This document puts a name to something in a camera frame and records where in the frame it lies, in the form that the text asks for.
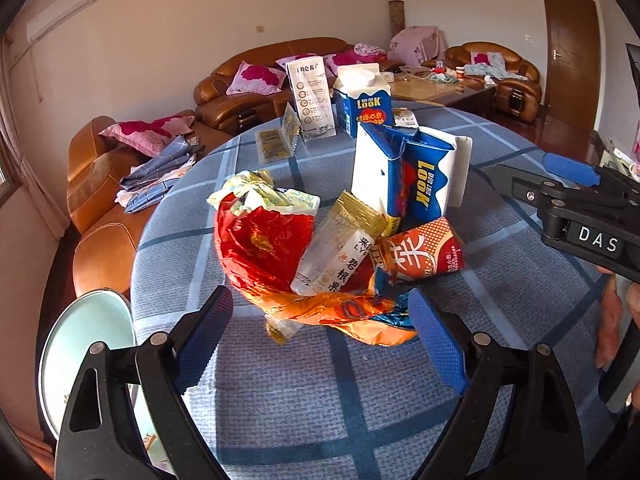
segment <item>wooden door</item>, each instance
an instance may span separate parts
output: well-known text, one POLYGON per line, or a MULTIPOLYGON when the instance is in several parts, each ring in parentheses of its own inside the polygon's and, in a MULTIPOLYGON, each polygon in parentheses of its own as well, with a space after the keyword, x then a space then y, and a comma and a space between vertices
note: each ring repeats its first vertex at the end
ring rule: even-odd
POLYGON ((546 114, 591 135, 600 91, 600 26, 593 0, 545 0, 546 114))

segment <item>pink floral pillow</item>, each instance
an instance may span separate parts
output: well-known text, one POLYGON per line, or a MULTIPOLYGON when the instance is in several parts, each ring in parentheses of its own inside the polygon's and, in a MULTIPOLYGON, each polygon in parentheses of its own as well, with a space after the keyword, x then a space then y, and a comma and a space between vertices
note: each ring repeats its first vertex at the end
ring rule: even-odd
POLYGON ((477 65, 478 63, 486 63, 487 65, 491 65, 491 63, 489 63, 489 56, 487 56, 487 54, 484 54, 483 52, 472 52, 471 64, 477 65))
POLYGON ((303 57, 315 57, 316 54, 298 54, 297 56, 289 56, 289 57, 283 57, 279 60, 276 61, 277 64, 279 64, 284 70, 287 69, 287 63, 289 61, 295 61, 297 59, 302 59, 303 57))
POLYGON ((275 94, 280 91, 286 76, 287 74, 282 70, 261 65, 250 65, 243 61, 234 76, 234 80, 231 82, 231 86, 226 89, 226 94, 275 94))
POLYGON ((126 121, 109 126, 100 135, 113 137, 145 155, 156 156, 174 137, 190 133, 194 120, 191 115, 164 117, 151 123, 126 121))
POLYGON ((323 59, 324 66, 331 71, 331 73, 327 73, 327 77, 331 77, 334 75, 337 76, 339 66, 361 64, 361 62, 355 59, 350 52, 338 52, 338 54, 329 54, 328 56, 324 56, 323 59))

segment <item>flattened milk carton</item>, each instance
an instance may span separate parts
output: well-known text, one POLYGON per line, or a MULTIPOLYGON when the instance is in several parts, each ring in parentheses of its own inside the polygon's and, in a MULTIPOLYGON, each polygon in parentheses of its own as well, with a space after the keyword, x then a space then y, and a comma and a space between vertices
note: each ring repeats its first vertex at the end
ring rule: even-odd
POLYGON ((334 112, 321 57, 303 57, 287 63, 287 74, 300 117, 302 138, 322 139, 335 135, 334 112))
POLYGON ((391 87, 377 63, 339 66, 334 98, 338 126, 351 137, 356 137, 360 122, 394 123, 391 87))

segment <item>leather armchair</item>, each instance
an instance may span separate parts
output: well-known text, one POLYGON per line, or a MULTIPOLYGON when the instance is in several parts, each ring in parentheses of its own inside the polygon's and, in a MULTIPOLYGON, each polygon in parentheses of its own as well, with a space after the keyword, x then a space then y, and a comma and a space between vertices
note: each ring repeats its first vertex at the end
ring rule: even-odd
MULTIPOLYGON (((498 88, 495 97, 495 105, 498 110, 520 118, 530 123, 532 122, 540 108, 542 99, 542 88, 540 87, 540 72, 532 62, 523 59, 522 56, 497 43, 486 41, 472 41, 460 46, 452 46, 445 52, 445 65, 448 68, 464 66, 471 63, 472 52, 500 52, 504 57, 505 68, 508 72, 523 75, 529 80, 523 79, 501 79, 498 81, 498 88)), ((433 67, 436 60, 423 63, 424 66, 433 67)))
MULTIPOLYGON (((194 115, 184 110, 180 115, 194 115)), ((96 288, 112 288, 129 294, 133 261, 142 231, 155 207, 126 214, 114 203, 120 179, 148 156, 99 133, 115 124, 110 117, 91 120, 69 145, 66 204, 81 240, 73 262, 74 288, 82 294, 96 288)), ((200 137, 206 153, 232 137, 196 121, 189 136, 200 137)))
MULTIPOLYGON (((208 77, 204 78, 193 91, 193 99, 198 105, 196 118, 211 128, 217 128, 230 135, 237 135, 246 129, 262 124, 276 117, 282 117, 288 102, 293 102, 289 81, 285 80, 282 90, 275 94, 226 95, 240 64, 245 61, 280 68, 276 61, 297 54, 318 54, 326 56, 343 52, 353 45, 338 38, 303 38, 283 41, 245 50, 226 60, 208 77)), ((393 70, 401 63, 383 61, 380 70, 393 70)))

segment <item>blue plaid tablecloth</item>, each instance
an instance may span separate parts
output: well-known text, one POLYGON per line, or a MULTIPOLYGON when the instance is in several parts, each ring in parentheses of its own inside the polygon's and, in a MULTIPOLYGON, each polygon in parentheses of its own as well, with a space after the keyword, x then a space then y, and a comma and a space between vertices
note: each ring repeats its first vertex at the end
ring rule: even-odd
MULTIPOLYGON (((466 269, 434 278, 430 297, 472 332, 487 332, 501 344, 532 348, 544 341, 553 347, 589 459, 613 427, 593 365, 605 279, 592 265, 545 247, 534 210, 503 199, 484 174, 500 162, 544 174, 543 152, 471 114, 396 105, 413 109, 420 124, 474 140, 463 204, 447 214, 465 243, 466 269)), ((206 199, 232 174, 259 169, 255 129, 196 164, 146 226, 131 287, 139 341, 171 330, 225 283, 206 199)), ((295 158, 268 168, 277 186, 320 196, 321 220, 351 187, 354 146, 344 133, 301 142, 295 158)), ((246 480, 411 478, 456 403, 420 341, 379 348, 331 328, 305 326, 281 347, 267 335, 262 311, 233 295, 232 320, 199 385, 187 392, 191 416, 227 474, 246 480)), ((503 388, 498 397, 474 468, 491 457, 509 394, 503 388)))

